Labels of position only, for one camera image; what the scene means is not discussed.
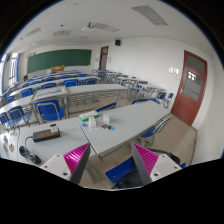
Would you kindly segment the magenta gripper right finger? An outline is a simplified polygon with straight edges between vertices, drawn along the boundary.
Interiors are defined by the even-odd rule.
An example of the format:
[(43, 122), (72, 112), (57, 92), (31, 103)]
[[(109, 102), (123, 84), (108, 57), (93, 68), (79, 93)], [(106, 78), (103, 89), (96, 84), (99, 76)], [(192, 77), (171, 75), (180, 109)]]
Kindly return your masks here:
[(149, 149), (146, 149), (138, 144), (132, 145), (131, 154), (134, 158), (135, 164), (140, 174), (142, 184), (147, 185), (151, 183), (152, 179), (150, 175), (159, 156)]

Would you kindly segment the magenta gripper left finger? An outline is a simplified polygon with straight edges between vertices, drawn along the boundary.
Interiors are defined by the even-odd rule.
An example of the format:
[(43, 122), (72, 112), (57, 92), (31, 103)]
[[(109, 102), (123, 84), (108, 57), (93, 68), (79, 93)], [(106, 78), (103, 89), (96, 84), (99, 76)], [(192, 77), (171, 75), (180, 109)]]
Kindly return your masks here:
[(71, 172), (70, 181), (79, 184), (90, 155), (90, 144), (86, 143), (64, 155), (66, 164)]

